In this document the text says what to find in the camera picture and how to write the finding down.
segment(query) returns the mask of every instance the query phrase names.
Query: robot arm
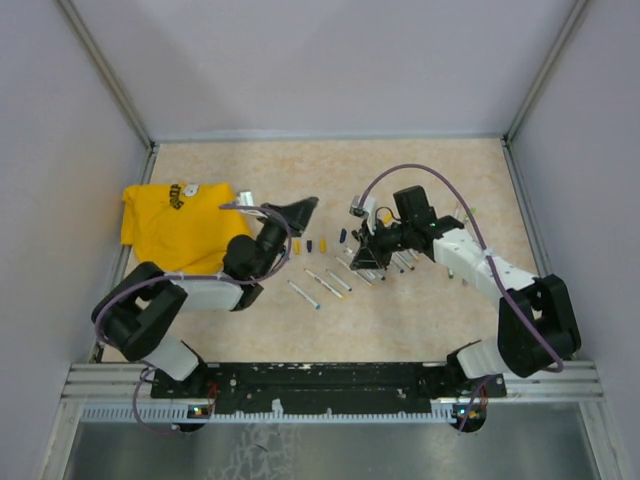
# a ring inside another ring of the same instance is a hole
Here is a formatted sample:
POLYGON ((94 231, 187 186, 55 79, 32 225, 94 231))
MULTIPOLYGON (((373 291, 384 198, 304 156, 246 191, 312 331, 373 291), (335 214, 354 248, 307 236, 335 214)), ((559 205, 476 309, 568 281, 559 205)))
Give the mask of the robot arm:
POLYGON ((449 355, 448 363, 457 370, 461 381, 510 371, 528 377, 553 363, 504 298, 487 254, 491 254, 498 275, 517 307, 551 348, 560 357, 567 357, 580 348, 571 301, 560 278, 555 275, 537 278, 483 251, 458 220, 436 216, 422 187, 396 192, 394 200, 400 221, 385 226, 376 217, 373 198, 367 198, 363 208, 358 208, 359 197, 354 199, 351 213, 364 220, 361 229, 353 232, 360 248, 351 268, 386 268, 394 252, 411 248, 450 268, 489 299, 499 314, 498 336, 464 346, 449 355))
POLYGON ((317 204, 316 197, 309 197, 286 206, 257 207, 266 213, 259 218, 262 230, 255 240, 238 235, 229 242, 218 275, 166 275, 151 262, 138 265, 94 309, 96 329, 127 360, 197 385, 204 362, 167 333, 173 319, 182 312, 251 306, 263 290, 258 282, 271 276, 276 261, 283 261, 287 236, 302 235, 317 204))

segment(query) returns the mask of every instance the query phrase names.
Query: yellow t-shirt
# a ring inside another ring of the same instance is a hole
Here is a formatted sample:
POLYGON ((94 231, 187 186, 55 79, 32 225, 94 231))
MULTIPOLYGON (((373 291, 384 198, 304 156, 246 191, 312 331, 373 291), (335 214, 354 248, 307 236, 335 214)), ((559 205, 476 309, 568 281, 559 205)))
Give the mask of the yellow t-shirt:
POLYGON ((234 199, 228 183, 128 187, 121 243, 133 246, 138 261, 163 270, 218 272, 229 241, 250 235, 243 215, 218 208, 234 199))

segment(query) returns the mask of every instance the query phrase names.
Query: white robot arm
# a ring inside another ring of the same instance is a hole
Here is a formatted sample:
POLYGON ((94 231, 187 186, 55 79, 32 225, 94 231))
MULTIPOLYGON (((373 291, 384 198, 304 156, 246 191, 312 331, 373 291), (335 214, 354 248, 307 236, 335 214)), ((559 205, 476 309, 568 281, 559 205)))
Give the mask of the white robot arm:
POLYGON ((360 230, 353 232, 360 248, 351 268, 386 268, 394 252, 410 248, 450 268, 482 293, 498 311, 498 335, 449 355, 448 363, 466 379, 507 372, 527 377, 546 368, 553 359, 548 348, 545 350, 541 345, 540 338, 559 357, 567 357, 580 348, 571 301, 561 279, 555 275, 538 278, 483 250, 458 220, 436 216, 422 187, 396 192, 394 199, 400 219, 385 226, 377 218, 375 199, 369 196, 359 207, 360 197, 354 198, 351 213, 363 221, 360 230), (514 311, 506 301, 488 255, 502 287, 524 313, 529 326, 521 321, 522 313, 514 311), (531 326, 538 335, 532 335, 531 326))

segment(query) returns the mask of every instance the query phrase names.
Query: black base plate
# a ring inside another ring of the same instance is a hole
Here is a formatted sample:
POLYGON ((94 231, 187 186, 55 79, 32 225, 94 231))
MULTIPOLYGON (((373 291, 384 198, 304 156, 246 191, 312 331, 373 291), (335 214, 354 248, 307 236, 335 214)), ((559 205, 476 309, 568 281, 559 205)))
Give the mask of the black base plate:
MULTIPOLYGON (((297 415, 430 413, 431 399, 465 396, 474 388, 474 382, 447 385, 443 378, 444 364, 221 363, 202 366, 195 385, 158 371, 151 397, 206 398, 215 382, 218 414, 267 413, 274 400, 297 415)), ((487 384, 490 398, 506 396, 496 379, 487 384)))

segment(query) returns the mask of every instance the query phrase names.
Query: metal floor panel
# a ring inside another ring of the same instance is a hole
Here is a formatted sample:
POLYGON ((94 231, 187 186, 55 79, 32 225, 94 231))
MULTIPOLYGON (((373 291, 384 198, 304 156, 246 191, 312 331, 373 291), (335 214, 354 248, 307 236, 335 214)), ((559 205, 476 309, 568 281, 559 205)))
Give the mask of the metal floor panel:
POLYGON ((575 405, 490 405, 477 434, 448 425, 215 424, 184 437, 81 423, 71 479, 596 479, 575 405))

